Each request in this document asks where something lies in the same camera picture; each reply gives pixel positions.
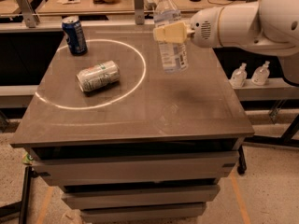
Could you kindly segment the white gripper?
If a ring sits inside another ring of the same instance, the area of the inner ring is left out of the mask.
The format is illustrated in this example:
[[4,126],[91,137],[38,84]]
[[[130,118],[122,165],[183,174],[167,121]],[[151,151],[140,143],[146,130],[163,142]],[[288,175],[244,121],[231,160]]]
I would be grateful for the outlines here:
[[220,18],[223,7],[212,7],[198,11],[187,25],[183,21],[162,25],[153,29],[155,41],[184,43],[188,37],[201,48],[220,48]]

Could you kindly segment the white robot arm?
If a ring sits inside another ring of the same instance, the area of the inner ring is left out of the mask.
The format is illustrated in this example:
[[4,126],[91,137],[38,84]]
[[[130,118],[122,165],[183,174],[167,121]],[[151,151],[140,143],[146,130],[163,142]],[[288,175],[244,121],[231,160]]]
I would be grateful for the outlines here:
[[235,47],[276,56],[285,81],[299,84],[299,0],[259,0],[205,8],[189,21],[175,21],[153,30],[157,41],[201,48]]

